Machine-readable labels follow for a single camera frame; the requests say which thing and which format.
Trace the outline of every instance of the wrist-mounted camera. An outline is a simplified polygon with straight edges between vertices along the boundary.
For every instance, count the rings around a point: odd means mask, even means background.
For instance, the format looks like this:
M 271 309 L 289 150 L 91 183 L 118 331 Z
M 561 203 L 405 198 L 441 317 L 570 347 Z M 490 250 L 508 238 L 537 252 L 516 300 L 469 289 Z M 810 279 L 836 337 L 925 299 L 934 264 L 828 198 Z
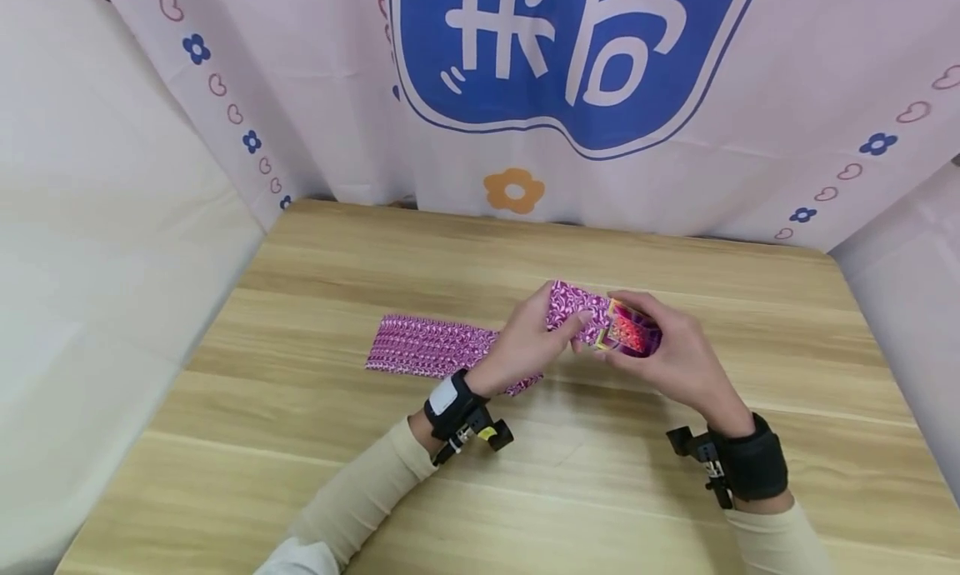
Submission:
M 432 436 L 445 442 L 433 459 L 434 466 L 443 465 L 454 454 L 460 454 L 474 435 L 490 444 L 495 453 L 513 441 L 510 427 L 503 421 L 494 422 L 487 410 L 488 398 L 470 391 L 463 380 L 467 369 L 441 381 L 423 404 L 426 418 L 433 425 Z
M 707 469 L 707 489 L 713 491 L 721 508 L 732 509 L 734 498 L 766 500 L 788 488 L 788 469 L 779 437 L 756 412 L 757 431 L 747 437 L 724 437 L 707 429 L 694 437 L 689 427 L 666 433 L 678 456 L 693 456 Z

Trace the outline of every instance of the beige sleeve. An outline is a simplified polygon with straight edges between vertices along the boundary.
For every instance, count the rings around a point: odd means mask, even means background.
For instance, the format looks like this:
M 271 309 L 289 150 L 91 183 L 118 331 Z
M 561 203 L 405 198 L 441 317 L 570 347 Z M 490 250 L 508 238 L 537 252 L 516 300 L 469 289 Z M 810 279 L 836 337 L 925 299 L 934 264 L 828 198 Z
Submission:
M 291 534 L 303 544 L 326 543 L 343 570 L 400 498 L 436 471 L 404 418 L 320 488 Z
M 800 503 L 782 514 L 724 511 L 749 575 L 829 575 L 827 550 Z

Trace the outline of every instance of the wood grain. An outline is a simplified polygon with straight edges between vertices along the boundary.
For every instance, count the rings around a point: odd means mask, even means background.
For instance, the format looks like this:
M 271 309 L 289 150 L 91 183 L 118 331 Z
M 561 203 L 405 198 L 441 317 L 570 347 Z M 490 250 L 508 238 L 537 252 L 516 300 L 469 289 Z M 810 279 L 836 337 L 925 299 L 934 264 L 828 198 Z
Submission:
M 499 328 L 550 278 L 701 318 L 838 573 L 960 573 L 960 513 L 826 255 L 330 202 L 267 236 L 57 572 L 252 573 L 433 386 L 363 371 L 384 313 Z M 517 441 L 457 457 L 350 573 L 741 573 L 702 469 L 663 436 L 700 419 L 570 355 L 548 375 L 492 404 Z

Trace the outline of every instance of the curtain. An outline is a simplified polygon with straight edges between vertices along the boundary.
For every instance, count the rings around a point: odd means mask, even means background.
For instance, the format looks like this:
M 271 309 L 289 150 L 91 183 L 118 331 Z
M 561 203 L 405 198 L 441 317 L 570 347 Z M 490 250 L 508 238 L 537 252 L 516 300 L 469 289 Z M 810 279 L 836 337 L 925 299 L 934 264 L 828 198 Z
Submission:
M 960 141 L 960 0 L 113 2 L 265 228 L 415 198 L 828 251 Z

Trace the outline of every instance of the orange flower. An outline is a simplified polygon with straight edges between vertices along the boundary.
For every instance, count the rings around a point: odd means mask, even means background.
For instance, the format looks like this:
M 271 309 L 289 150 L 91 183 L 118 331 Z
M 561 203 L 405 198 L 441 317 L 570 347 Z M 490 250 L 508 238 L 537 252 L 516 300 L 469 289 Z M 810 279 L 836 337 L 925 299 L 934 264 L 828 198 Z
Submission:
M 546 185 L 537 181 L 525 169 L 507 169 L 504 172 L 495 172 L 482 181 L 487 189 L 487 202 L 492 208 L 512 210 L 518 215 L 532 212 L 539 198 L 543 198 Z M 510 192 L 519 189 L 523 195 L 514 197 Z

